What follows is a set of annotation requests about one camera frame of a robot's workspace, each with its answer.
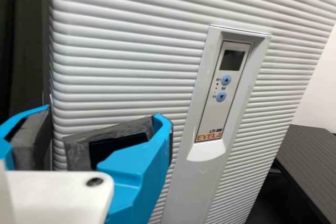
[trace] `dark gray surface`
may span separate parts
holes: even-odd
[[[269,173],[245,224],[322,224],[281,173]]]
[[[146,133],[149,140],[153,136],[153,132],[152,117],[145,117],[99,130],[66,136],[62,140],[64,141],[68,170],[91,170],[90,142],[138,133]]]
[[[13,50],[10,116],[43,104],[41,0],[15,0]]]
[[[14,0],[0,0],[0,124],[7,120],[12,76]]]
[[[29,116],[11,139],[15,169],[44,170],[52,138],[49,110]]]
[[[336,137],[325,129],[291,125],[277,160],[328,221],[336,223]]]

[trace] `gray foam pad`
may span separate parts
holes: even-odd
[[[44,170],[53,138],[50,111],[29,116],[10,141],[16,170]]]
[[[92,170],[89,144],[109,138],[121,138],[145,133],[149,140],[153,136],[153,117],[117,124],[107,128],[83,132],[64,137],[68,170]]]
[[[326,129],[291,125],[277,160],[330,223],[336,223],[336,137]]]

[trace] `blue plastic bracket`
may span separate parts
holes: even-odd
[[[5,137],[12,130],[12,128],[14,128],[17,123],[20,122],[23,118],[27,118],[32,114],[47,110],[48,108],[49,105],[44,105],[38,108],[18,113],[9,118],[2,125],[0,125],[0,159],[5,160],[7,169],[14,170],[14,162],[12,156],[12,146],[5,140]]]
[[[171,121],[160,114],[153,123],[148,142],[115,151],[97,165],[114,180],[106,224],[145,224],[151,216],[170,163],[172,130]]]

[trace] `lcd screen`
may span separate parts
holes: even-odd
[[[225,50],[219,69],[239,71],[244,54],[244,51]]]

